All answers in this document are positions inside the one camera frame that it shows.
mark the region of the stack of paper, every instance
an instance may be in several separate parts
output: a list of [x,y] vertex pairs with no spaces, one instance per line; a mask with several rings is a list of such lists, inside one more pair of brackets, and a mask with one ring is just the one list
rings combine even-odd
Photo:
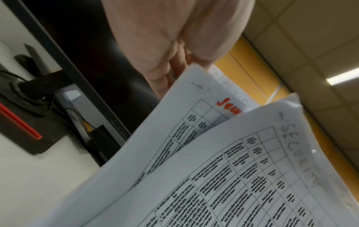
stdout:
[[298,98],[256,108],[216,77],[227,87],[187,69],[125,146],[33,226],[359,226],[351,194],[324,177],[346,188]]

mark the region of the table grid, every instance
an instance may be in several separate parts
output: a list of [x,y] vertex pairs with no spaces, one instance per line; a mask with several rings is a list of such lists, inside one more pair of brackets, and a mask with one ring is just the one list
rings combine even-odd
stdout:
[[199,135],[226,120],[228,117],[200,99],[173,128],[132,187]]
[[[211,166],[216,166],[216,169],[207,172]],[[215,188],[213,192],[208,185]],[[270,127],[239,139],[212,156],[176,187],[138,227],[203,227],[208,223],[212,227],[321,227],[317,219],[324,227],[338,227],[305,188],[275,129]],[[229,192],[228,189],[232,190],[232,194],[227,195],[230,200],[222,201],[225,205],[219,210],[216,208],[220,202],[213,208],[213,201],[217,202],[222,194]],[[306,207],[306,198],[309,198],[311,209]],[[237,215],[233,222],[235,216],[226,216],[230,210],[230,215]],[[177,217],[182,217],[181,221],[177,221]]]

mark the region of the hand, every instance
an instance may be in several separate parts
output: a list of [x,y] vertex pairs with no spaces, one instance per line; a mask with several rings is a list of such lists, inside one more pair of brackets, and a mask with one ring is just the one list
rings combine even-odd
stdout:
[[102,0],[121,51],[158,98],[188,63],[208,69],[241,35],[254,0]]

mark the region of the ceiling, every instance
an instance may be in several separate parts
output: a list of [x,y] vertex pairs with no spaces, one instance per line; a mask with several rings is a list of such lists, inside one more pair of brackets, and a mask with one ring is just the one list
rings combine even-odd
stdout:
[[257,0],[245,37],[359,169],[358,0]]

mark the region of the computer monitor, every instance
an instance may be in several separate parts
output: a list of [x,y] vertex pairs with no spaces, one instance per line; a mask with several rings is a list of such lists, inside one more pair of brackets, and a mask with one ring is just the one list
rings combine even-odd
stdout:
[[158,104],[120,51],[101,0],[3,0],[127,140]]

